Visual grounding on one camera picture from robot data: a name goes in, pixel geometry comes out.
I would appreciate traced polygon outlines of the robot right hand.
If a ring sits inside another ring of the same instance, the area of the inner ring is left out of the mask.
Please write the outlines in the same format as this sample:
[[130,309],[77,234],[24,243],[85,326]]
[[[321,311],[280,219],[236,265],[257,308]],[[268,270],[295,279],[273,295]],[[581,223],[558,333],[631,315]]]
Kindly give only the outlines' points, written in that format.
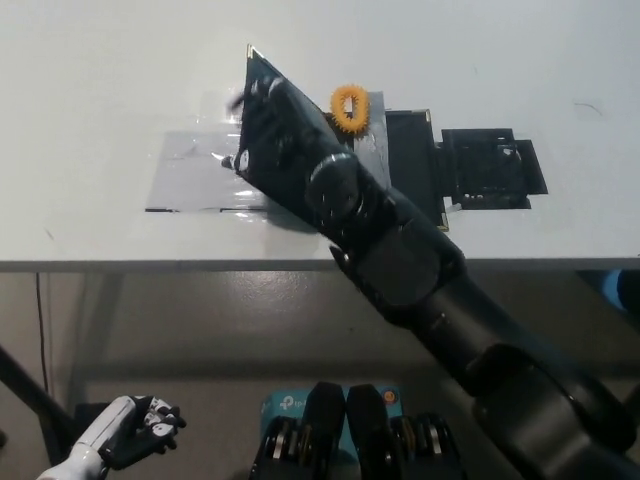
[[299,169],[306,177],[331,157],[351,157],[322,112],[287,79],[263,76],[234,98],[241,113],[239,149],[233,168],[252,184],[260,176]]

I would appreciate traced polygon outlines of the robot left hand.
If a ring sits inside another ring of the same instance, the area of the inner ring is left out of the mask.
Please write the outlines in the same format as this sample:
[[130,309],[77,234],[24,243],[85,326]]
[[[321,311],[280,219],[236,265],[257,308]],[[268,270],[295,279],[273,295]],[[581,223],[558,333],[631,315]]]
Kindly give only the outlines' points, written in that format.
[[155,396],[121,396],[96,417],[75,446],[94,451],[104,467],[123,470],[152,454],[175,450],[175,436],[185,427],[177,406]]

